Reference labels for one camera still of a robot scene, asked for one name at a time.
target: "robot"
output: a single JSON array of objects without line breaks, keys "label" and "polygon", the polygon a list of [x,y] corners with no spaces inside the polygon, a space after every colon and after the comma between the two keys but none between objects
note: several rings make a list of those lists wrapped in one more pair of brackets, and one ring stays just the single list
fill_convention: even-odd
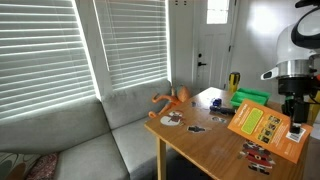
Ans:
[{"label": "robot", "polygon": [[317,92],[320,87],[314,75],[317,71],[314,60],[320,55],[320,0],[301,0],[295,7],[309,5],[316,8],[280,33],[277,65],[261,75],[262,80],[278,79],[278,93],[286,97],[282,111],[290,116],[290,132],[297,134],[309,113],[310,103],[304,102],[303,96]]}]

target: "orange toy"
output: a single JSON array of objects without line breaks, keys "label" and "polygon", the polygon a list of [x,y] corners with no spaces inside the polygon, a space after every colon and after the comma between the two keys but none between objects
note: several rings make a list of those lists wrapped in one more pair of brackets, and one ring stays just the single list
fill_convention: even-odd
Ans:
[{"label": "orange toy", "polygon": [[156,94],[155,96],[153,96],[152,97],[153,103],[157,103],[163,99],[169,100],[169,103],[167,103],[158,114],[156,114],[153,111],[150,111],[149,117],[155,118],[158,115],[162,114],[163,112],[167,111],[168,109],[171,109],[173,106],[179,105],[191,97],[189,90],[183,85],[180,85],[180,87],[177,88],[177,92],[178,92],[177,93],[178,95],[176,96],[174,88],[171,88],[171,94],[172,94],[171,96],[169,96],[169,95],[158,96],[159,94]]}]

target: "window blind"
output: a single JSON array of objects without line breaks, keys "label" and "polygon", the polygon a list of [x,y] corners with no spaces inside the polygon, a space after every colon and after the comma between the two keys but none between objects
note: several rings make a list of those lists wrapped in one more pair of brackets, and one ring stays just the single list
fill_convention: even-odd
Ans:
[{"label": "window blind", "polygon": [[94,95],[72,0],[0,0],[0,121]]},{"label": "window blind", "polygon": [[165,0],[95,0],[114,90],[167,78]]}]

